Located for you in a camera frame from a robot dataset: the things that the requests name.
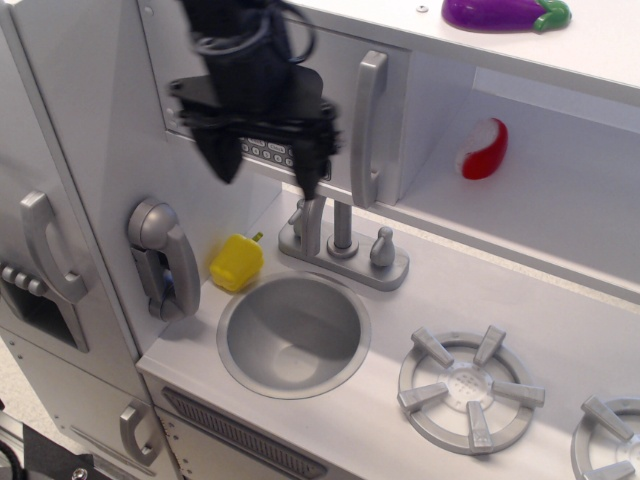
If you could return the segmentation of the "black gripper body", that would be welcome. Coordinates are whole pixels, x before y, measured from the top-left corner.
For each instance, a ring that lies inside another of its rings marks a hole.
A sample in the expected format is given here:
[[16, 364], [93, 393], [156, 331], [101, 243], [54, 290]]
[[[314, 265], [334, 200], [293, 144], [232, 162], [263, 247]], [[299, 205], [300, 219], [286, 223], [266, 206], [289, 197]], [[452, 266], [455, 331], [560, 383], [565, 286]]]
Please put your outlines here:
[[238, 150], [241, 138], [336, 150], [336, 107], [324, 97], [316, 71], [273, 57], [207, 60], [204, 75], [179, 78], [167, 93], [179, 118], [204, 150]]

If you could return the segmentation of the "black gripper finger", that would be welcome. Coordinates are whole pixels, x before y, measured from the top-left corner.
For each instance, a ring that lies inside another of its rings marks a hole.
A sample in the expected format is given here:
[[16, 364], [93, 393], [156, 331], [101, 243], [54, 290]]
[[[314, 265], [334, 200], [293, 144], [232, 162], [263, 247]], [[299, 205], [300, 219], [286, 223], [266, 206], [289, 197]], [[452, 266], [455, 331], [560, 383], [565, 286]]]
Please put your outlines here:
[[242, 150], [238, 137], [208, 129], [193, 129], [193, 138], [202, 156], [217, 177], [231, 184], [241, 162]]
[[327, 175], [335, 154], [335, 135], [298, 137], [292, 140], [293, 171], [306, 201], [316, 196], [318, 183]]

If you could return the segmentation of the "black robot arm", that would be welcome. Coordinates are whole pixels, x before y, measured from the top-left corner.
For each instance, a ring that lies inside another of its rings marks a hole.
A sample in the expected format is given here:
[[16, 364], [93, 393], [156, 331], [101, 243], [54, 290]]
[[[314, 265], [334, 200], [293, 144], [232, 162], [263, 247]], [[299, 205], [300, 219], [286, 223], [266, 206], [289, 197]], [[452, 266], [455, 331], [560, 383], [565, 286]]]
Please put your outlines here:
[[338, 151], [336, 108], [323, 97], [321, 76], [303, 65], [315, 33], [295, 55], [284, 15], [300, 12], [284, 1], [185, 1], [182, 8], [207, 73], [172, 81], [169, 93], [209, 166], [230, 183], [243, 139], [287, 145], [297, 184], [314, 199]]

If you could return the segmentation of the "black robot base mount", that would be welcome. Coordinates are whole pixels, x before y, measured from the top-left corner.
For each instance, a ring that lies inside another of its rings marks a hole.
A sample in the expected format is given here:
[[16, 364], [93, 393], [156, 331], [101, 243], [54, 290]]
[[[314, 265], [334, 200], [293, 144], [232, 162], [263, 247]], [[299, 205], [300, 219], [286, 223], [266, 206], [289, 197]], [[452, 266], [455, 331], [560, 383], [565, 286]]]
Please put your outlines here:
[[90, 455], [76, 455], [4, 412], [1, 403], [2, 479], [104, 479]]

